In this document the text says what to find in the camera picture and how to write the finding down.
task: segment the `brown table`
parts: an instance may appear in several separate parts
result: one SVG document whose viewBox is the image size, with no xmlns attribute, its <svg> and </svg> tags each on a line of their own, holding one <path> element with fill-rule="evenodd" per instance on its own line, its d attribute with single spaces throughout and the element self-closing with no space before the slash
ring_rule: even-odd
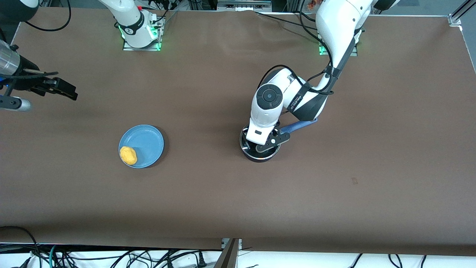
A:
<svg viewBox="0 0 476 268">
<path fill-rule="evenodd" d="M 17 92 L 33 110 L 1 112 L 2 225 L 49 243 L 217 248 L 242 237 L 255 250 L 476 255 L 476 75 L 446 18 L 370 17 L 319 122 L 256 164 L 238 135 L 261 76 L 286 64 L 309 77 L 328 61 L 299 26 L 179 12 L 162 51 L 123 52 L 108 10 L 72 14 L 62 31 L 22 23 L 15 38 L 79 97 Z M 33 22 L 66 16 L 40 9 Z M 167 144 L 141 170 L 118 156 L 138 124 Z"/>
</svg>

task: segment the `metal leg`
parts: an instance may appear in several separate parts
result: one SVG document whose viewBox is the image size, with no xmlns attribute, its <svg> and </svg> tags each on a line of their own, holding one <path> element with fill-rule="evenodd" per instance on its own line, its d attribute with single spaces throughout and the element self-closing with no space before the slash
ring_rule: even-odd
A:
<svg viewBox="0 0 476 268">
<path fill-rule="evenodd" d="M 239 238 L 232 238 L 228 241 L 227 246 L 221 252 L 220 257 L 213 268 L 235 268 L 237 265 L 237 257 L 239 250 Z"/>
<path fill-rule="evenodd" d="M 461 17 L 470 11 L 476 5 L 476 0 L 466 0 L 453 13 L 448 15 L 448 23 L 451 27 L 458 27 L 461 25 Z"/>
</svg>

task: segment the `yellow object on plate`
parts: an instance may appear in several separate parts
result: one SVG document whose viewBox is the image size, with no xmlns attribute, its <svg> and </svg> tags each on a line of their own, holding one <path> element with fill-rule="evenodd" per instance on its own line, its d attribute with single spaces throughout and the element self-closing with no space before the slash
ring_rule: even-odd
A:
<svg viewBox="0 0 476 268">
<path fill-rule="evenodd" d="M 123 146 L 120 149 L 119 155 L 122 161 L 124 161 L 124 163 L 128 165 L 133 165 L 137 163 L 136 151 L 134 151 L 134 149 L 132 149 L 131 147 Z"/>
</svg>

